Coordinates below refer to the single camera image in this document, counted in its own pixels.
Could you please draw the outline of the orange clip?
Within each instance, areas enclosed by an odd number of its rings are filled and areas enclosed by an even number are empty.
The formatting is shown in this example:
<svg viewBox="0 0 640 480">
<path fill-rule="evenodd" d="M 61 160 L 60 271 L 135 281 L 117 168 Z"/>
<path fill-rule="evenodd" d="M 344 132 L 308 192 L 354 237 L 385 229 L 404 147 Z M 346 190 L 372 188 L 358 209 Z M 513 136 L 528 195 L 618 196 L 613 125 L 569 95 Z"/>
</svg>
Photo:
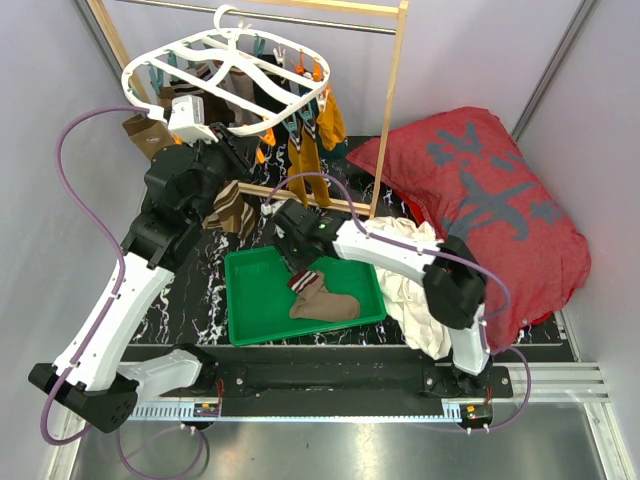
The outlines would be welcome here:
<svg viewBox="0 0 640 480">
<path fill-rule="evenodd" d="M 266 162 L 266 156 L 276 145 L 276 137 L 272 128 L 268 128 L 263 135 L 259 136 L 259 144 L 256 148 L 255 158 L 258 164 Z"/>
</svg>

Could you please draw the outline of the brown white striped sock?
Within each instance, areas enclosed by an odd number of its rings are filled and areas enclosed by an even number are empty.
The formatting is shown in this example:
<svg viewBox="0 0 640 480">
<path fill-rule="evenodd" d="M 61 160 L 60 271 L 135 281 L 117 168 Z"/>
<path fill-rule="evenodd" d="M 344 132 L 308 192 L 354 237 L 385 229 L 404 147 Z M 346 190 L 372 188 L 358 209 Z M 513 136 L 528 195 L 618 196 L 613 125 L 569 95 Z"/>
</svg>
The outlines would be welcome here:
<svg viewBox="0 0 640 480">
<path fill-rule="evenodd" d="M 243 198 L 238 183 L 232 184 L 232 203 L 230 207 L 231 231 L 240 239 L 246 239 L 257 225 L 257 214 L 254 208 Z"/>
</svg>

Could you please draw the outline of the taupe sock maroon cuff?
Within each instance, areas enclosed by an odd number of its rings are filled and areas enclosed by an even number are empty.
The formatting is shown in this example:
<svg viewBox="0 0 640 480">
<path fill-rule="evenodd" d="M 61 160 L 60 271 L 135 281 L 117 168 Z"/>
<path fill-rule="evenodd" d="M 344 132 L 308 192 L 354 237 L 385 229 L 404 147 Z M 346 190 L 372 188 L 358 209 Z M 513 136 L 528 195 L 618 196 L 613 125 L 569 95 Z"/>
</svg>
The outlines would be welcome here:
<svg viewBox="0 0 640 480">
<path fill-rule="evenodd" d="M 301 271 L 291 277 L 288 287 L 296 295 L 289 310 L 292 319 L 336 323 L 360 317 L 359 301 L 351 295 L 329 292 L 321 271 Z"/>
</svg>

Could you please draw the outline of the tan brown sock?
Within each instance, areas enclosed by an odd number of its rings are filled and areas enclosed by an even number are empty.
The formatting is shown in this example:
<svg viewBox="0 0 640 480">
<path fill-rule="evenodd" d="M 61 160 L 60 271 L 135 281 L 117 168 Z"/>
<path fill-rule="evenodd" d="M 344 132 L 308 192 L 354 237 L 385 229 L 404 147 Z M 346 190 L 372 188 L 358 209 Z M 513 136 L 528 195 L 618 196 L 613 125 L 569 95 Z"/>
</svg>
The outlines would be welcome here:
<svg viewBox="0 0 640 480">
<path fill-rule="evenodd" d="M 176 144 L 166 126 L 146 115 L 137 113 L 122 123 L 129 140 L 152 162 L 154 156 Z"/>
</svg>

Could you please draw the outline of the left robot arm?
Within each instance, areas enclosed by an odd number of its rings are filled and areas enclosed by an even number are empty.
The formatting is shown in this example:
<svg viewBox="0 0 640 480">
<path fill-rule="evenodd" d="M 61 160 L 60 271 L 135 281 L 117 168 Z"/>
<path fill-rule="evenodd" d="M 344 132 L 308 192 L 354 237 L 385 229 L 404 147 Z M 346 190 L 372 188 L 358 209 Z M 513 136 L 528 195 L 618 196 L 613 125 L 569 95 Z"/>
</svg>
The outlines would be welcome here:
<svg viewBox="0 0 640 480">
<path fill-rule="evenodd" d="M 177 389 L 196 396 L 215 386 L 214 356 L 190 344 L 126 366 L 127 346 L 160 291 L 175 277 L 203 235 L 223 188 L 247 178 L 258 140 L 221 124 L 214 140 L 159 151 L 145 172 L 139 214 L 117 244 L 117 264 L 81 330 L 51 364 L 39 363 L 29 382 L 103 432 L 117 430 L 135 407 Z"/>
</svg>

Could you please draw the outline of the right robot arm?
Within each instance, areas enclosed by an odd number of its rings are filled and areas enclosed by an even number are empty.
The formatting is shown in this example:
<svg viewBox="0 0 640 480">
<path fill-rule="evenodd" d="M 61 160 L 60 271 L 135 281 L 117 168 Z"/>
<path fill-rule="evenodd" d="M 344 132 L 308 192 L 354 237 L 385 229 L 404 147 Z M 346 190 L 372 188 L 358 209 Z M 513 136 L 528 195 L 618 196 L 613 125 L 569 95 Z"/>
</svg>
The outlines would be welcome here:
<svg viewBox="0 0 640 480">
<path fill-rule="evenodd" d="M 294 199 L 266 204 L 261 213 L 275 225 L 273 245 L 294 273 L 331 257 L 370 264 L 417 283 L 429 313 L 449 331 L 457 390 L 472 397 L 488 387 L 489 352 L 480 325 L 487 275 L 463 241 L 419 242 L 366 230 L 354 215 L 316 213 Z"/>
</svg>

